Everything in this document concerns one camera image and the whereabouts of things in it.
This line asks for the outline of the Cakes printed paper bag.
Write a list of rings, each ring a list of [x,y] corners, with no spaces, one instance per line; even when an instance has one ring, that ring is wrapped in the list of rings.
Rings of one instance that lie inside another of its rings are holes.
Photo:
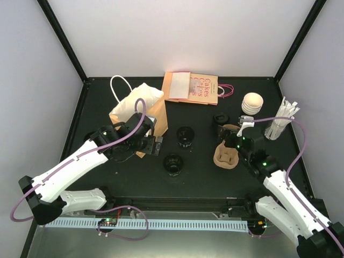
[[[217,105],[219,99],[224,99],[233,94],[234,86],[231,84],[218,84],[218,76],[191,73],[188,98],[177,99],[177,101]]]

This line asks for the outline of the stack of paper cups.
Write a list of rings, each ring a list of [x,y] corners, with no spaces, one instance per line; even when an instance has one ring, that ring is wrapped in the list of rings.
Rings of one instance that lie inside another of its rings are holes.
[[[255,93],[255,92],[250,92],[247,93],[241,104],[242,111],[250,116],[254,116],[259,111],[261,110],[263,105],[263,98],[261,95]]]

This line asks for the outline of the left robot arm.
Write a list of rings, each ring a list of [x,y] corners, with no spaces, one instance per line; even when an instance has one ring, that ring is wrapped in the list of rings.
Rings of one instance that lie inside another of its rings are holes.
[[[109,160],[124,162],[137,152],[157,156],[162,137],[153,135],[155,124],[156,118],[137,112],[126,122],[89,133],[77,151],[49,171],[36,177],[22,177],[18,183],[36,223],[46,225],[74,211],[112,213],[116,202],[105,187],[83,191],[67,188]]]

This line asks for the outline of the orange flat bag stack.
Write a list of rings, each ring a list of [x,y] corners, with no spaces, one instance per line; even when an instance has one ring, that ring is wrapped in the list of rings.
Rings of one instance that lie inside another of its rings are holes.
[[[167,101],[184,101],[189,97],[191,72],[165,72],[162,84],[164,98]]]

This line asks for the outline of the black paper cup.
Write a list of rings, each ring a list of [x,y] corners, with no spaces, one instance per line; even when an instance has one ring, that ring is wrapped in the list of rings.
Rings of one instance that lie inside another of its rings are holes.
[[[190,126],[181,126],[178,128],[176,136],[180,147],[189,148],[194,140],[195,132]]]
[[[163,167],[170,176],[178,176],[183,168],[183,159],[177,154],[169,154],[163,159]]]

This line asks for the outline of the stack of black lids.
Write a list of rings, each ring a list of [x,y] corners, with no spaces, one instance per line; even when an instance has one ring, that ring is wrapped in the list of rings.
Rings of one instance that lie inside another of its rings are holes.
[[[212,117],[212,127],[217,132],[222,126],[229,124],[230,117],[224,112],[214,114]]]

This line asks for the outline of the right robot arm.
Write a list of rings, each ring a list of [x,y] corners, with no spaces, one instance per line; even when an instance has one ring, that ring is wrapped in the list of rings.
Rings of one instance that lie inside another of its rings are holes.
[[[234,148],[248,171],[264,186],[244,203],[245,212],[272,222],[296,246],[299,257],[343,257],[343,225],[324,216],[266,153],[261,130],[252,123],[223,125],[220,142]]]

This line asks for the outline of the black frame post left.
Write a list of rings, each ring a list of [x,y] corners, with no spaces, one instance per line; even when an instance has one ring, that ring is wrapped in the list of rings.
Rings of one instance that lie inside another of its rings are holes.
[[[59,42],[61,43],[64,51],[66,52],[69,60],[71,61],[74,69],[76,70],[79,78],[84,83],[87,81],[88,77],[84,71],[84,69],[81,66],[81,63],[79,62],[62,26],[60,25],[49,1],[47,0],[37,0],[40,8],[42,9],[44,15],[46,16],[50,26],[52,27],[55,35],[57,36]]]

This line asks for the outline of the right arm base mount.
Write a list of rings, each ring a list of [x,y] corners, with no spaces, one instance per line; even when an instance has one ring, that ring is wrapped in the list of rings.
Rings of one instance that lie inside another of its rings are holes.
[[[255,204],[251,200],[244,198],[227,199],[221,212],[229,217],[263,219],[263,216],[258,214]]]

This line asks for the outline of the black frame post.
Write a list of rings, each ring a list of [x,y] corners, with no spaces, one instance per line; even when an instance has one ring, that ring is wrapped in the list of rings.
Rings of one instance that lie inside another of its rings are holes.
[[[40,8],[42,9],[44,15],[46,16],[50,26],[52,27],[55,35],[57,36],[59,42],[61,43],[64,51],[66,52],[69,60],[71,61],[74,69],[76,70],[79,78],[84,83],[87,81],[88,77],[84,71],[84,69],[81,66],[81,63],[79,62],[62,26],[60,25],[49,1],[47,0],[37,0]]]
[[[283,59],[279,69],[274,76],[276,82],[280,82],[283,75],[287,71],[289,65],[291,64],[293,58],[295,57],[296,53],[298,52],[300,46],[302,45],[304,39],[306,38],[307,34],[309,33],[312,25],[316,21],[317,17],[319,16],[320,12],[322,11],[324,5],[326,4],[327,0],[316,0],[314,1],[310,11],[308,12],[302,26],[300,27],[296,37],[294,38],[285,58]]]

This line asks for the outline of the orange paper bag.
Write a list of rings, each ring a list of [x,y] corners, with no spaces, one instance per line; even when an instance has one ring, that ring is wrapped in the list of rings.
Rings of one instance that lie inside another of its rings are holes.
[[[118,98],[117,90],[113,87],[115,78],[122,79],[129,87],[130,93],[123,99]],[[137,101],[141,98],[145,102],[146,115],[156,119],[153,136],[161,137],[167,132],[168,119],[163,91],[150,87],[146,83],[133,89],[128,81],[120,75],[115,75],[110,79],[110,89],[117,101],[117,105],[109,113],[113,124],[120,121],[126,122],[136,111],[143,111],[143,104]]]

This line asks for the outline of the black frame post right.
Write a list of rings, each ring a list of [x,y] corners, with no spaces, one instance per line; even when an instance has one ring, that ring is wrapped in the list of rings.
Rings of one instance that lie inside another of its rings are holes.
[[[287,71],[289,65],[291,64],[293,58],[295,57],[296,53],[298,52],[300,46],[302,45],[304,39],[306,38],[307,34],[309,33],[312,25],[316,21],[317,17],[319,16],[320,12],[322,11],[324,5],[326,4],[327,0],[316,0],[314,1],[310,11],[308,12],[302,26],[300,27],[296,37],[294,38],[285,58],[283,59],[279,69],[274,76],[276,82],[280,82],[283,75]]]

